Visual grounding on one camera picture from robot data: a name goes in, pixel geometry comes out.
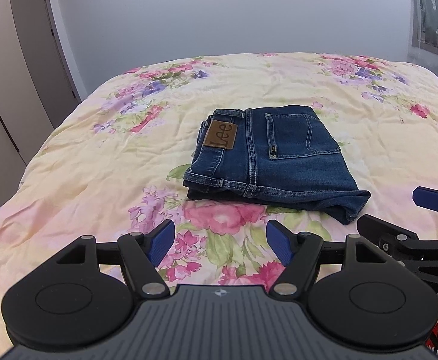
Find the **grey door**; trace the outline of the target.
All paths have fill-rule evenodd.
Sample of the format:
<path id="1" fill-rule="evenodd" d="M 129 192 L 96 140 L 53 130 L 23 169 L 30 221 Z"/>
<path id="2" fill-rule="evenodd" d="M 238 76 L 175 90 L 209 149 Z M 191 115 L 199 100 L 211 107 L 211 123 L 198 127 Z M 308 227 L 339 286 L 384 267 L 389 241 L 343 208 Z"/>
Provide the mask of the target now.
<path id="1" fill-rule="evenodd" d="M 80 99 L 62 50 L 50 0 L 11 0 L 21 50 L 41 104 L 57 128 Z"/>

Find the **beige wardrobe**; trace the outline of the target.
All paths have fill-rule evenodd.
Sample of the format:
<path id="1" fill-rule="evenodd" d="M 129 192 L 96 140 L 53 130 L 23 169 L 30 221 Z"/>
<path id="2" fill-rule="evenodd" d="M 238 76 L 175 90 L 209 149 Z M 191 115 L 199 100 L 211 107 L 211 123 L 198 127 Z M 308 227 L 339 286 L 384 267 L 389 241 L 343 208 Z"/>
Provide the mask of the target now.
<path id="1" fill-rule="evenodd" d="M 0 0 L 0 207 L 52 131 L 23 57 L 11 0 Z"/>

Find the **floral yellow bed quilt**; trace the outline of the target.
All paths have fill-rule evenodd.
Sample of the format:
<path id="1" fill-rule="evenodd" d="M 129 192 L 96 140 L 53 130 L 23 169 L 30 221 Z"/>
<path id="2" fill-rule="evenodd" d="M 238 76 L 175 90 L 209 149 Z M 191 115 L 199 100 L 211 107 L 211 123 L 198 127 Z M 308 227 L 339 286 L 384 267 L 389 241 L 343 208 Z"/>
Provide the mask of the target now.
<path id="1" fill-rule="evenodd" d="M 364 212 L 422 239 L 438 213 L 416 206 L 438 189 L 438 76 L 364 55 L 281 53 L 179 59 L 138 67 L 98 87 L 45 141 L 18 191 L 0 208 L 0 356 L 11 342 L 5 292 L 84 234 L 113 242 L 165 219 L 175 244 L 159 266 L 178 284 L 260 284 L 282 265 L 265 226 L 342 241 L 354 231 L 317 212 L 241 202 L 192 202 L 182 184 L 203 120 L 217 109 L 303 105 L 338 142 Z"/>

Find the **blue denim jeans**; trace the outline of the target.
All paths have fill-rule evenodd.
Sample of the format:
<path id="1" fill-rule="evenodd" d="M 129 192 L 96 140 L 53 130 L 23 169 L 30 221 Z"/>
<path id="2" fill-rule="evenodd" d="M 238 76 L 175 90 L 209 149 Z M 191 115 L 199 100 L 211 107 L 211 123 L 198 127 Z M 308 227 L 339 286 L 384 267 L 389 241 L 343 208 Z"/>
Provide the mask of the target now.
<path id="1" fill-rule="evenodd" d="M 191 200 L 320 211 L 347 225 L 370 199 L 309 106 L 216 109 L 203 121 L 183 185 Z"/>

